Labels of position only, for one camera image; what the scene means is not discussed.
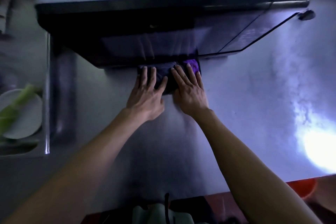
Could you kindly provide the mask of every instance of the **purple cloth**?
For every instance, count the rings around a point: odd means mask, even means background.
[[[198,68],[198,63],[197,63],[197,61],[195,59],[186,60],[186,61],[183,61],[183,63],[190,64],[192,70],[194,71],[194,74],[197,73],[200,70]]]

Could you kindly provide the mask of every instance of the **hand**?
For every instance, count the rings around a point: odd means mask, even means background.
[[[176,65],[175,68],[172,68],[172,73],[178,84],[178,89],[174,92],[174,101],[185,114],[195,119],[202,110],[209,108],[201,74],[197,72],[195,75],[190,64],[187,64],[189,80],[179,65]]]
[[[165,110],[161,97],[166,88],[167,81],[168,78],[165,76],[159,88],[155,90],[156,68],[152,67],[151,78],[147,85],[147,67],[143,67],[141,81],[138,75],[131,95],[128,98],[126,108],[139,113],[144,118],[144,122],[154,120]]]

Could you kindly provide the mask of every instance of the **person's left hand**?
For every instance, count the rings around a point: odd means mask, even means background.
[[[147,85],[147,67],[142,68],[141,81],[138,75],[126,104],[126,108],[140,113],[144,121],[156,119],[165,110],[161,97],[166,88],[168,78],[165,76],[159,88],[155,90],[156,68],[152,67],[151,69],[151,78]]]

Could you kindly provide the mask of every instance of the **person's right hand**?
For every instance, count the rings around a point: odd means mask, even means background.
[[[189,80],[182,67],[176,65],[175,68],[171,69],[178,84],[178,89],[174,92],[174,101],[185,114],[195,119],[202,110],[209,108],[201,74],[197,72],[195,75],[190,64],[187,64]]]

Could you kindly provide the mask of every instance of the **kitchen counter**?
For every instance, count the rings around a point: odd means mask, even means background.
[[[315,19],[293,18],[237,55],[200,60],[210,107],[284,181],[336,173],[334,1],[311,0]],[[0,161],[0,220],[117,115],[135,81],[135,68],[98,69],[51,47],[50,154]],[[121,150],[91,213],[229,190],[200,128],[164,100]]]

